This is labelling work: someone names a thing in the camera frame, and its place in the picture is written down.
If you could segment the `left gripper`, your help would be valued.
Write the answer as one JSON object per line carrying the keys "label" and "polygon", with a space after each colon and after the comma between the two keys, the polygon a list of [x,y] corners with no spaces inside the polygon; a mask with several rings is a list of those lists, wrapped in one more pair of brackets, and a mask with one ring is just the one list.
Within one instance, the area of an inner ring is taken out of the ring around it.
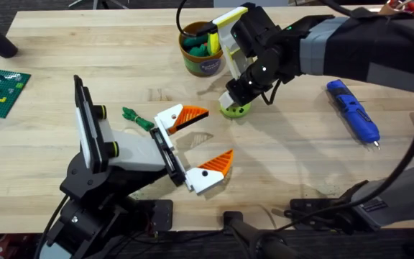
{"label": "left gripper", "polygon": [[[209,110],[177,104],[155,117],[168,135],[206,118]],[[68,165],[60,190],[74,201],[114,201],[168,176],[176,185],[186,182],[200,195],[220,184],[228,175],[234,151],[228,150],[207,162],[184,171],[166,147],[160,131],[150,137],[113,130],[108,121],[89,127],[78,122],[80,152]]]}

